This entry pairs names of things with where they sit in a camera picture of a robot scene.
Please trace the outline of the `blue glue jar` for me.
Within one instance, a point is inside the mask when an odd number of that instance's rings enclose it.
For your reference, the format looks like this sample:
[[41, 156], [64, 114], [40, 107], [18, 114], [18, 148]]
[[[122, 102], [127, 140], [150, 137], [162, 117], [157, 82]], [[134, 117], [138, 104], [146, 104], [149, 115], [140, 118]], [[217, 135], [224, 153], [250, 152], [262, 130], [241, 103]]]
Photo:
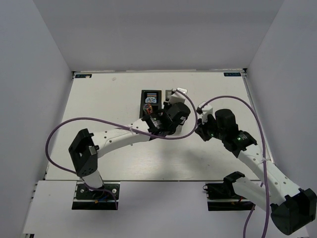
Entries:
[[156, 104], [157, 102], [158, 102], [157, 97], [148, 96], [145, 98], [145, 103], [147, 103], [147, 104]]

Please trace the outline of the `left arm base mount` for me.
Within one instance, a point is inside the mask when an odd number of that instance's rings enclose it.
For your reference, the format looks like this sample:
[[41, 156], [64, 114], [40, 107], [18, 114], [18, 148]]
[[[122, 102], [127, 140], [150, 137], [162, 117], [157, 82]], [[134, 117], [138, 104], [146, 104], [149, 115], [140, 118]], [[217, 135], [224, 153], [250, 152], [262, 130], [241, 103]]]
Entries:
[[104, 186], [104, 189], [114, 194], [115, 199], [108, 192], [89, 190], [82, 182], [78, 182], [74, 191], [72, 210], [117, 210], [120, 183], [105, 183]]

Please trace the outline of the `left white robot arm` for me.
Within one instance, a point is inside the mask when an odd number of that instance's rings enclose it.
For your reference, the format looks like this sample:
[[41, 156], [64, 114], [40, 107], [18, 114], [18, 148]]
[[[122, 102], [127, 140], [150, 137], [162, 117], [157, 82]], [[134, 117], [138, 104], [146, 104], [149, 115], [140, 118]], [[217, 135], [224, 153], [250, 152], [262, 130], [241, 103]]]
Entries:
[[167, 109], [145, 115], [130, 124], [127, 130], [115, 128], [104, 132], [80, 130], [68, 148], [76, 175], [88, 186], [94, 198], [104, 194], [105, 186], [98, 171], [98, 159], [116, 149], [139, 142], [148, 142], [160, 136], [166, 138], [176, 132], [190, 115], [184, 103], [178, 102]]

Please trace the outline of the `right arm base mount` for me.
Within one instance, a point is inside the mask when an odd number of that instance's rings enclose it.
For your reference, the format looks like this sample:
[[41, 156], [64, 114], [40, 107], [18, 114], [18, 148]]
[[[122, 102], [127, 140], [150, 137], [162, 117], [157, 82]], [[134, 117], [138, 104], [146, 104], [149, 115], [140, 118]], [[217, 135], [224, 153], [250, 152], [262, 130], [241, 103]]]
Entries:
[[251, 211], [254, 204], [233, 190], [233, 183], [244, 177], [241, 172], [233, 172], [222, 183], [206, 183], [203, 191], [207, 195], [208, 211]]

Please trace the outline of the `pink tube with pins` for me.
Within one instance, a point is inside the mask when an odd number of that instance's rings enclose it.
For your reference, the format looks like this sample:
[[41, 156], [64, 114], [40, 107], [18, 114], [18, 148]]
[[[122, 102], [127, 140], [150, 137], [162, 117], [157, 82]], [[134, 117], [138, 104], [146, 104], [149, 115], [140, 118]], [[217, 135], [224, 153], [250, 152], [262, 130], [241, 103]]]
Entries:
[[153, 107], [152, 107], [152, 104], [147, 104], [145, 103], [142, 107], [142, 112], [143, 112], [143, 115], [150, 115], [153, 113]]

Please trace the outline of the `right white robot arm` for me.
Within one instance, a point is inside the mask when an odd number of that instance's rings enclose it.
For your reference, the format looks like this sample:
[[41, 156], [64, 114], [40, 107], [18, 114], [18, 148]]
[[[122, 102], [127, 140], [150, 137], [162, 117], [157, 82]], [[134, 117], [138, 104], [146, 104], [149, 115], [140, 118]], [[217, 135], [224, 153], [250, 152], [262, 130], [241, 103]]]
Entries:
[[275, 226], [291, 235], [316, 218], [317, 196], [291, 181], [271, 160], [264, 160], [261, 148], [246, 131], [238, 128], [235, 115], [229, 109], [216, 112], [198, 108], [198, 134], [203, 141], [211, 138], [222, 142], [225, 149], [244, 163], [262, 181], [264, 187], [251, 182], [243, 173], [233, 172], [223, 179], [221, 193], [234, 198], [242, 196], [258, 207], [269, 210]]

